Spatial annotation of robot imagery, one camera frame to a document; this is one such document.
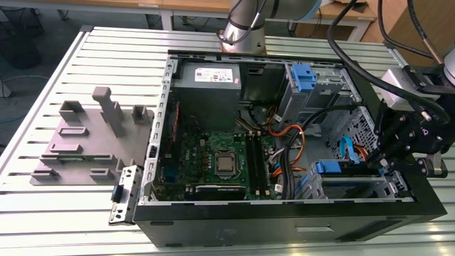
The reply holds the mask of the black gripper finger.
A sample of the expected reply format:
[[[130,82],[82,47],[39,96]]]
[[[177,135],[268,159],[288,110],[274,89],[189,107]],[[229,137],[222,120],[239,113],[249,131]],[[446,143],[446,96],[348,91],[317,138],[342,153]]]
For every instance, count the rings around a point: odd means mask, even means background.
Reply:
[[[429,157],[413,158],[384,158],[380,161],[381,166],[401,172],[416,172],[425,177],[437,177],[437,168],[433,159]]]
[[[394,110],[388,104],[381,104],[376,119],[374,134],[377,148],[369,154],[369,167],[405,161],[410,155],[410,143],[416,139],[416,132],[410,128],[410,114]]]

